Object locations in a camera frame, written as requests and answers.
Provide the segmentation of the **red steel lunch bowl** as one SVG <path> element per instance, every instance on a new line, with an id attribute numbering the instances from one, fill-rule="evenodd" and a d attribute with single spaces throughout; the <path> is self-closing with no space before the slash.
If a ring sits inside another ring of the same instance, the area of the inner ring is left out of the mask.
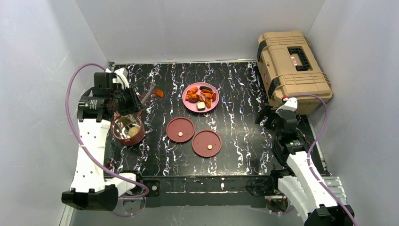
<path id="1" fill-rule="evenodd" d="M 111 132 L 114 138 L 124 146 L 134 146 L 143 140 L 145 128 L 141 120 L 141 113 L 128 115 L 114 114 Z"/>

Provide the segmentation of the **white steamed bun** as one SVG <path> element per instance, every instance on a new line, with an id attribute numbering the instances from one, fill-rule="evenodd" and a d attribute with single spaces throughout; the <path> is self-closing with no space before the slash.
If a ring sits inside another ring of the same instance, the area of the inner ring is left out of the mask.
<path id="1" fill-rule="evenodd" d="M 134 137 L 136 134 L 138 134 L 140 131 L 140 126 L 133 125 L 129 130 L 128 130 L 128 135 L 130 137 Z"/>

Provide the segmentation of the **metal serving tongs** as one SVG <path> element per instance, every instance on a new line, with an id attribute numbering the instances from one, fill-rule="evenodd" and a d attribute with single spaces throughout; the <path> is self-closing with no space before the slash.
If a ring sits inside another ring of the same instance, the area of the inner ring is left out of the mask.
<path id="1" fill-rule="evenodd" d="M 156 83 L 152 82 L 150 84 L 149 90 L 144 94 L 144 96 L 141 99 L 141 104 L 145 105 L 146 102 L 151 99 L 151 96 L 155 93 L 156 91 Z"/>

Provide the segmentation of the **orange fried food piece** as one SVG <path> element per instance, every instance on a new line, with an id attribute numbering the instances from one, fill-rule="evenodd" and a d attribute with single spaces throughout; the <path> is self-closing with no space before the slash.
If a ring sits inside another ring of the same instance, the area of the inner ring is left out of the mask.
<path id="1" fill-rule="evenodd" d="M 160 90 L 160 89 L 156 89 L 156 90 L 154 91 L 154 94 L 155 94 L 157 97 L 159 97 L 159 98 L 163 98 L 163 97 L 164 97 L 164 92 L 163 92 L 162 90 Z"/>
<path id="2" fill-rule="evenodd" d="M 206 98 L 213 99 L 213 92 L 211 90 L 203 89 L 201 94 L 204 95 Z"/>

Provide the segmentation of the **black white sushi piece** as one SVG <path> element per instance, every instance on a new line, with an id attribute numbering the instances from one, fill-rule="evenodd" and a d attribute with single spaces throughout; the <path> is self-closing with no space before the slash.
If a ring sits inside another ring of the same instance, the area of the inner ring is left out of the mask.
<path id="1" fill-rule="evenodd" d="M 197 102 L 197 109 L 198 109 L 198 111 L 204 111 L 206 109 L 205 102 L 202 102 L 202 101 Z"/>

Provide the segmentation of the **purple octopus tentacle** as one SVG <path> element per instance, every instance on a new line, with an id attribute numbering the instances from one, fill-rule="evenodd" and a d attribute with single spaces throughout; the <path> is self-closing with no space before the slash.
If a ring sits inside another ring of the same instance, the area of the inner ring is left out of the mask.
<path id="1" fill-rule="evenodd" d="M 194 96 L 191 96 L 188 101 L 190 103 L 197 103 L 199 100 L 200 100 L 200 97 L 198 95 L 194 95 Z"/>

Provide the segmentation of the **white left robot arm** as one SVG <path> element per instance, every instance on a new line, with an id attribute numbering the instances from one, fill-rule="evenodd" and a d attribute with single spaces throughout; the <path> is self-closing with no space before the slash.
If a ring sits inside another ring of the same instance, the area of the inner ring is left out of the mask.
<path id="1" fill-rule="evenodd" d="M 149 193 L 149 188 L 136 180 L 136 173 L 117 174 L 104 166 L 106 139 L 115 124 L 112 116 L 137 113 L 142 104 L 124 74 L 95 73 L 94 86 L 78 102 L 78 127 L 75 127 L 69 112 L 69 97 L 77 74 L 72 75 L 67 87 L 65 111 L 79 144 L 78 158 L 70 189 L 62 193 L 61 201 L 77 210 L 113 211 L 127 191 L 140 187 L 137 198 Z"/>

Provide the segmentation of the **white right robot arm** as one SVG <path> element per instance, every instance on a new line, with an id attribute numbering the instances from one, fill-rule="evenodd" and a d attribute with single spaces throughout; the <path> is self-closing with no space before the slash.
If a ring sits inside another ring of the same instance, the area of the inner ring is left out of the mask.
<path id="1" fill-rule="evenodd" d="M 277 109 L 266 104 L 255 122 L 259 124 L 263 118 L 265 127 L 274 133 L 273 155 L 284 169 L 272 170 L 264 182 L 247 185 L 247 190 L 264 195 L 282 194 L 305 226 L 355 225 L 351 206 L 331 191 L 314 167 L 310 147 L 297 130 L 294 109 Z"/>

